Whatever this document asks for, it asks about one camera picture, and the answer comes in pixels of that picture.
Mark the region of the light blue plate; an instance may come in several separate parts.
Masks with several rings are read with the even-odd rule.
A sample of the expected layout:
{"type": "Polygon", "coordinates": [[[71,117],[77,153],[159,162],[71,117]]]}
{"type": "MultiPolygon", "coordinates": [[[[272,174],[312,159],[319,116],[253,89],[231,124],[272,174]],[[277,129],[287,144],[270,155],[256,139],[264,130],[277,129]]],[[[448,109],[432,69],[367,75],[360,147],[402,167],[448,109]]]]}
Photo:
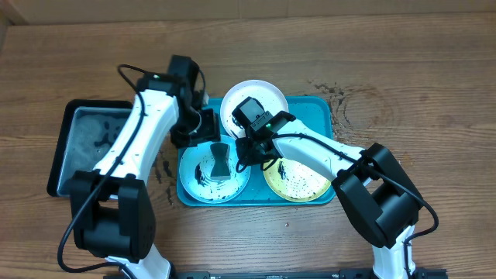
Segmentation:
{"type": "Polygon", "coordinates": [[[179,181],[184,190],[198,202],[220,204],[233,200],[244,190],[250,179],[250,167],[241,173],[236,172],[238,157],[235,140],[232,137],[221,135],[220,143],[229,147],[227,164],[230,176],[228,179],[219,180],[211,176],[215,165],[210,148],[213,142],[186,148],[179,160],[179,181]]]}

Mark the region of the yellow rimmed plate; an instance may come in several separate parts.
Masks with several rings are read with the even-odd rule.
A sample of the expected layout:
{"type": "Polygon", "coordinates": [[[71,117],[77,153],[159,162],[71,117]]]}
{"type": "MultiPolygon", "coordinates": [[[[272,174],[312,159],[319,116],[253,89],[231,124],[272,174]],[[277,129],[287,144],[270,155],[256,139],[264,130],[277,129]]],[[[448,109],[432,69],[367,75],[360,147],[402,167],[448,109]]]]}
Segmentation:
{"type": "Polygon", "coordinates": [[[269,188],[288,202],[324,205],[336,195],[330,181],[295,160],[264,164],[263,175],[269,188]]]}

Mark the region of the white plate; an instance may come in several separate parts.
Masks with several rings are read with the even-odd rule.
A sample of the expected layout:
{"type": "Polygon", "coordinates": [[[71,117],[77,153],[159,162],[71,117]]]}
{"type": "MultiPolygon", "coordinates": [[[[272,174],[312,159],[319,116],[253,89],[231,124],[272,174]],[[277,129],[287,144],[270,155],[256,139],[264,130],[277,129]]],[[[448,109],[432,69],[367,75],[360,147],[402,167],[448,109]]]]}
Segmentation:
{"type": "Polygon", "coordinates": [[[234,139],[244,137],[240,124],[235,124],[233,110],[246,98],[256,99],[265,111],[276,115],[280,111],[289,112],[288,102],[282,92],[273,84],[262,80],[242,81],[228,90],[220,106],[220,119],[226,133],[234,139]]]}

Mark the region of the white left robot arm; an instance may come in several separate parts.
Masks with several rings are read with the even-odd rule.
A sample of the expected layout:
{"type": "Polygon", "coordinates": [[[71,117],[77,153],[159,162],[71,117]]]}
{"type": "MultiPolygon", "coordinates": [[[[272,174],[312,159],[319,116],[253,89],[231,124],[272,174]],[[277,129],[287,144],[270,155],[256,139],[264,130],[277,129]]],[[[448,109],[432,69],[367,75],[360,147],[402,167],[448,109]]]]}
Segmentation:
{"type": "Polygon", "coordinates": [[[204,74],[190,57],[173,55],[164,74],[140,72],[129,82],[135,101],[111,149],[68,181],[72,220],[57,249],[68,273],[117,267],[124,278],[175,276],[154,244],[148,177],[165,138],[178,149],[217,142],[219,117],[205,107],[205,90],[195,88],[204,74]]]}

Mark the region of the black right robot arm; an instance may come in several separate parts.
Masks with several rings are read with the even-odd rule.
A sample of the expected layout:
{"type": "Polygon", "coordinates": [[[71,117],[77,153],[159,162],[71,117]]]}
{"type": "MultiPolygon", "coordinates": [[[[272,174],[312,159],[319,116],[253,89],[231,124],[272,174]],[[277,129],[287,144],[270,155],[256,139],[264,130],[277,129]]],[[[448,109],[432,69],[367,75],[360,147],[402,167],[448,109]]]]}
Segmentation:
{"type": "Polygon", "coordinates": [[[330,181],[353,228],[373,247],[376,278],[413,278],[411,241],[422,196],[391,151],[336,142],[294,115],[272,115],[254,98],[232,112],[245,130],[236,140],[238,171],[269,160],[299,162],[330,181]]]}

